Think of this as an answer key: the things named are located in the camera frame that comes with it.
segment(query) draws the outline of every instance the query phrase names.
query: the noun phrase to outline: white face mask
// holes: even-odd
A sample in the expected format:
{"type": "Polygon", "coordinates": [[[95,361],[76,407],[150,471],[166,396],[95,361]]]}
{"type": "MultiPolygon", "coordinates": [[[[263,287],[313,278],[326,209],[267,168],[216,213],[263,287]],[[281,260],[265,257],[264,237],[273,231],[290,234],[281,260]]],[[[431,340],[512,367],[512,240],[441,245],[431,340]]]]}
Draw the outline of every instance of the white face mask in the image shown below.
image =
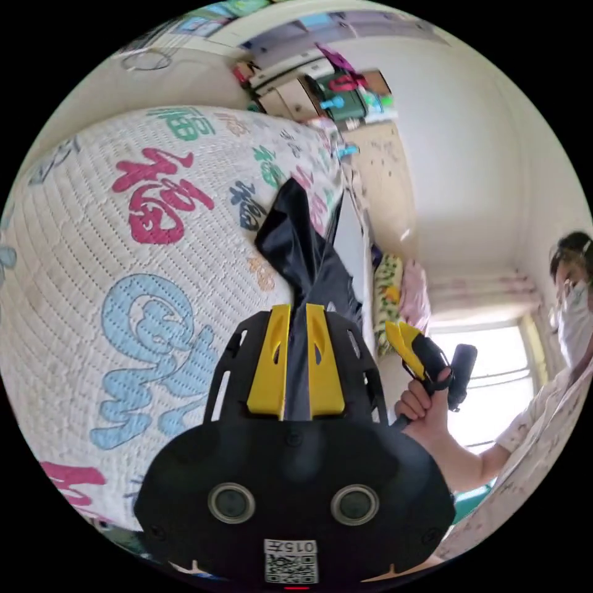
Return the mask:
{"type": "Polygon", "coordinates": [[[582,360],[593,335],[593,313],[588,298],[589,286],[580,281],[563,299],[558,312],[560,350],[571,369],[582,360]]]}

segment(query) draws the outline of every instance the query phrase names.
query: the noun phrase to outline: window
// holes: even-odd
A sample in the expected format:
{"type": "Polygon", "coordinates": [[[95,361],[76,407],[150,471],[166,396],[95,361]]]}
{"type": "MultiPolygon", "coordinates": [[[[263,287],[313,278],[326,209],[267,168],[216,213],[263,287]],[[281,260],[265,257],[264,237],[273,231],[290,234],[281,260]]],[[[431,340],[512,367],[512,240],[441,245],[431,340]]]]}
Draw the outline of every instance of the window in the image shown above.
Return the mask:
{"type": "Polygon", "coordinates": [[[533,365],[518,324],[435,331],[431,338],[449,361],[460,343],[477,348],[468,395],[449,412],[449,431],[473,453],[488,449],[534,396],[533,365]]]}

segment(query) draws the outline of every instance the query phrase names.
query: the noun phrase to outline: qr code label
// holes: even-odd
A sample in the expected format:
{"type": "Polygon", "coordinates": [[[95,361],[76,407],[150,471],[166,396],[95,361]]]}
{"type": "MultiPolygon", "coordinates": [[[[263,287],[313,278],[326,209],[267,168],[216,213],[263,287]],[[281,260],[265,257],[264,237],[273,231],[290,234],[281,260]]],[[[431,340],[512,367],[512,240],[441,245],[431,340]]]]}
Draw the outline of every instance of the qr code label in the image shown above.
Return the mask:
{"type": "Polygon", "coordinates": [[[319,582],[317,543],[313,540],[264,540],[266,582],[314,584],[319,582]]]}

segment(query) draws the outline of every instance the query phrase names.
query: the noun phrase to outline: hand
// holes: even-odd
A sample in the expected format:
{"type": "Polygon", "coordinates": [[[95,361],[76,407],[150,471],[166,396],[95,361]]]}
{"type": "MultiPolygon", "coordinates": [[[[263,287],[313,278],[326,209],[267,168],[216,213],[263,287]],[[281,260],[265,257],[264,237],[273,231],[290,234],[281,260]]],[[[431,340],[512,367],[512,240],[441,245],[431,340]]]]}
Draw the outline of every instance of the hand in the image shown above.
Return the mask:
{"type": "MultiPolygon", "coordinates": [[[[444,381],[451,374],[447,368],[440,372],[437,381],[444,381]]],[[[438,439],[447,433],[448,389],[436,391],[432,397],[426,393],[422,383],[411,381],[399,402],[395,404],[395,414],[403,414],[410,419],[403,433],[421,445],[438,439]]]]}

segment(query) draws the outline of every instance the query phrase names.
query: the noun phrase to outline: quilted bedspread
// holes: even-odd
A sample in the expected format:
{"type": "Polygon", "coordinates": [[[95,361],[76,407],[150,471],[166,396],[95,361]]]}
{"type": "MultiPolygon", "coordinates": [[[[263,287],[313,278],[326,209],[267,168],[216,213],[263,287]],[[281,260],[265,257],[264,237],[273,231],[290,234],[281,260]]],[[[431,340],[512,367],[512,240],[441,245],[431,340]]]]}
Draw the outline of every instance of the quilted bedspread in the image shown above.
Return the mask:
{"type": "Polygon", "coordinates": [[[325,132],[163,107],[80,132],[15,184],[0,370],[33,454],[87,518],[140,528],[143,475],[201,422],[237,324],[291,302],[253,246],[291,175],[324,234],[343,185],[325,132]]]}

